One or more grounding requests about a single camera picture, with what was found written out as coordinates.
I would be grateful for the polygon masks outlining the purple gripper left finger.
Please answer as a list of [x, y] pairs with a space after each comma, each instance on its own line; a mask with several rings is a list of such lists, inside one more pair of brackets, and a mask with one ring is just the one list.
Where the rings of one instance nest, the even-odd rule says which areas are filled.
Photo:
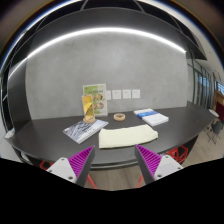
[[59, 158], [47, 169], [47, 172], [81, 187], [83, 187], [86, 182], [89, 182], [93, 187], [96, 187], [89, 175], [94, 157], [95, 146], [90, 146], [70, 158]]

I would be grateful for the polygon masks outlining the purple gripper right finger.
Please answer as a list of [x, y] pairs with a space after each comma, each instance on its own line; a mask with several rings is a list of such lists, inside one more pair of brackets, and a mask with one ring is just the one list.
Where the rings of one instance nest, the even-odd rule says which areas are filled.
[[143, 146], [136, 145], [134, 153], [146, 184], [182, 169], [171, 156], [159, 155]]

